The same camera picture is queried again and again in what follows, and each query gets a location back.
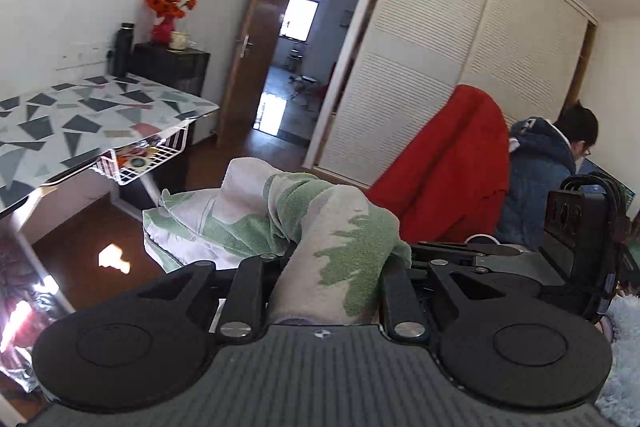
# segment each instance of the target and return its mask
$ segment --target person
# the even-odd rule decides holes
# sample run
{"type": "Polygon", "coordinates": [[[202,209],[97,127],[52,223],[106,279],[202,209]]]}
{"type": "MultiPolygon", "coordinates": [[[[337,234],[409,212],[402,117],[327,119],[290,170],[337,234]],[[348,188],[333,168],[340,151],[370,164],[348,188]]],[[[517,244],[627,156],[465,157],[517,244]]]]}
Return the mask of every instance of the person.
{"type": "Polygon", "coordinates": [[[580,102],[551,124],[540,117],[517,122],[510,133],[510,184],[495,237],[501,243],[542,246],[546,197],[574,175],[576,162],[590,155],[598,120],[580,102]]]}

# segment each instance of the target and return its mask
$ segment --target green and white towel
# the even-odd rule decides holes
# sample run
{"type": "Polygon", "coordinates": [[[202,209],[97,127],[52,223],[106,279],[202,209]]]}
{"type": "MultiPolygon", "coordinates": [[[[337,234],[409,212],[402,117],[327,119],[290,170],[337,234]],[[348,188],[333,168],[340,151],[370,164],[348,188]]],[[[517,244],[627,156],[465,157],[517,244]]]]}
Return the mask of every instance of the green and white towel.
{"type": "Polygon", "coordinates": [[[398,219],[359,189],[256,158],[232,160],[220,189],[164,191],[161,207],[143,215],[145,247],[167,271],[196,257],[235,267],[252,255],[282,255],[295,242],[270,298],[270,323],[368,323],[388,256],[410,264],[398,219]]]}

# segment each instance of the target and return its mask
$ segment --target sliding wardrobe door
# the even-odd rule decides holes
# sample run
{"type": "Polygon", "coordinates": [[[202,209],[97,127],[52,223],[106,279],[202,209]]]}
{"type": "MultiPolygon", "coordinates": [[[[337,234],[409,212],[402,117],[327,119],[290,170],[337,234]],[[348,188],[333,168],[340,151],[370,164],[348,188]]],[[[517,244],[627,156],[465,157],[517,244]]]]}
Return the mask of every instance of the sliding wardrobe door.
{"type": "Polygon", "coordinates": [[[491,95],[508,124],[555,119],[587,24],[565,0],[487,0],[460,83],[491,95]]]}
{"type": "Polygon", "coordinates": [[[486,0],[378,0],[318,166],[371,185],[446,103],[486,0]]]}

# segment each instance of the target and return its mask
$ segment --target red blanket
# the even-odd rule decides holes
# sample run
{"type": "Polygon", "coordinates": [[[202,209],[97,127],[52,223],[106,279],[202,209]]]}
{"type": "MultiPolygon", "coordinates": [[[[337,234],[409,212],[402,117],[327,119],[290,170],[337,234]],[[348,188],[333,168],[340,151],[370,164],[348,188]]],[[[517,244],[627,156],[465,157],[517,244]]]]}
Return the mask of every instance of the red blanket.
{"type": "Polygon", "coordinates": [[[509,133],[494,100],[461,84],[367,192],[404,241],[493,233],[509,182],[509,133]]]}

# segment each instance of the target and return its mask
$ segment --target white wire basket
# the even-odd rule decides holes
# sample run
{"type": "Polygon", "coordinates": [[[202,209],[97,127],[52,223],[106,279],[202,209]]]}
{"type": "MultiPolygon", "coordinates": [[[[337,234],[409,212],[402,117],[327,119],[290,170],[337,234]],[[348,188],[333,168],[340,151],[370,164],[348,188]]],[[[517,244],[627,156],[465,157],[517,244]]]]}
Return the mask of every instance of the white wire basket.
{"type": "Polygon", "coordinates": [[[96,163],[91,166],[94,171],[115,180],[118,185],[126,185],[133,180],[140,178],[144,173],[156,168],[161,163],[171,160],[174,156],[179,155],[187,144],[188,126],[178,129],[177,132],[171,134],[167,138],[163,138],[156,146],[152,146],[155,150],[154,154],[145,158],[145,164],[142,168],[129,168],[127,166],[118,166],[118,151],[121,149],[110,149],[105,152],[96,163]]]}

